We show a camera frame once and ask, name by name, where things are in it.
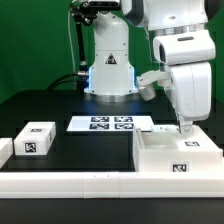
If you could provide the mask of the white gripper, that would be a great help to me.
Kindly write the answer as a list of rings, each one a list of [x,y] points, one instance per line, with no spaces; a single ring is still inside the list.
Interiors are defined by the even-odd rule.
[[[208,62],[167,66],[172,86],[170,100],[177,119],[180,132],[192,132],[193,121],[208,118],[211,109],[211,66]]]

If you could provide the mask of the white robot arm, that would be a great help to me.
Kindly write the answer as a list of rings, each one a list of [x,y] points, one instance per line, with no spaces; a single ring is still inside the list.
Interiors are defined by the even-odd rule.
[[[116,97],[134,91],[148,101],[158,84],[182,128],[208,118],[216,46],[207,24],[224,0],[87,0],[87,5],[96,12],[88,93]]]

